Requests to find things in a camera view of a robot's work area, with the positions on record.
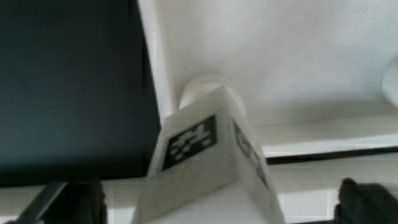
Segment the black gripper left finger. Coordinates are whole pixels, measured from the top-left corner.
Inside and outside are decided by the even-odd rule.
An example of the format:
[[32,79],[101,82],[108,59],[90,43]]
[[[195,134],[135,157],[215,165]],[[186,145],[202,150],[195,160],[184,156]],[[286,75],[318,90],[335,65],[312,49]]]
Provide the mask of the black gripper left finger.
[[51,182],[16,219],[5,224],[108,224],[103,185],[97,179]]

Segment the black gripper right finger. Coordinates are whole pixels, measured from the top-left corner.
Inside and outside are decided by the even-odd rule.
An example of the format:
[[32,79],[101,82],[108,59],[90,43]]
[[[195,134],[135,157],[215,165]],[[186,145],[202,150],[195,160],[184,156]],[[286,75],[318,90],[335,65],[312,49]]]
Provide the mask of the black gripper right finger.
[[398,224],[398,198],[378,183],[341,181],[334,224]]

